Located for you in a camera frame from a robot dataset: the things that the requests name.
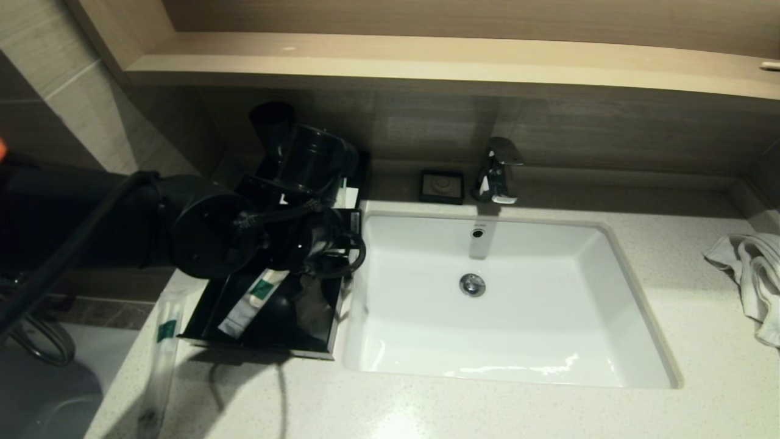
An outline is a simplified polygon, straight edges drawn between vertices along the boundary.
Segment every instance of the shelf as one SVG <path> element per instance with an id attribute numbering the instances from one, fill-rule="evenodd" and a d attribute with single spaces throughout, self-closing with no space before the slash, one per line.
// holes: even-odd
<path id="1" fill-rule="evenodd" d="M 510 94 L 513 84 L 578 84 L 780 99 L 780 73 L 760 70 L 762 61 L 565 41 L 179 32 L 125 73 L 134 84 L 307 88 L 390 81 L 417 88 L 441 81 L 437 91 Z"/>

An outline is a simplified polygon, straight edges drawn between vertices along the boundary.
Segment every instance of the drain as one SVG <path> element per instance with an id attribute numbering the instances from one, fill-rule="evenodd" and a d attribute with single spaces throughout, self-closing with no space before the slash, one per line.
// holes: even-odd
<path id="1" fill-rule="evenodd" d="M 485 294 L 485 281 L 474 273 L 464 274 L 460 278 L 460 290 L 470 298 Z"/>

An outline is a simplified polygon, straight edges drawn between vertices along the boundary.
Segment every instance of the black hose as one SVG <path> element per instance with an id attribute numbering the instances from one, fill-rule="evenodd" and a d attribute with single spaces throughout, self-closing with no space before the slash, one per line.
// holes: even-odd
<path id="1" fill-rule="evenodd" d="M 78 261 L 85 244 L 102 220 L 127 195 L 158 178 L 156 173 L 138 171 L 128 176 L 101 201 L 81 225 L 33 273 L 29 280 L 0 306 L 0 341 L 35 308 L 60 276 Z"/>

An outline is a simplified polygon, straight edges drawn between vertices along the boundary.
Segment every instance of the faucet handle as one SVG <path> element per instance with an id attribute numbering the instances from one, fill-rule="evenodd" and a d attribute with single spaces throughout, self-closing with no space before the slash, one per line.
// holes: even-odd
<path id="1" fill-rule="evenodd" d="M 491 137 L 487 141 L 487 153 L 502 165 L 523 165 L 526 161 L 512 141 L 506 137 Z"/>

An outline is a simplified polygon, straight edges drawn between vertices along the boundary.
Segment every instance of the white sink basin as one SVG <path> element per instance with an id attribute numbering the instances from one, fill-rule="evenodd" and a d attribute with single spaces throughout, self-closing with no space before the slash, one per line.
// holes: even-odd
<path id="1" fill-rule="evenodd" d="M 676 387 L 640 292 L 599 228 L 370 216 L 363 235 L 350 369 Z M 484 280 L 480 297 L 461 291 L 467 273 Z"/>

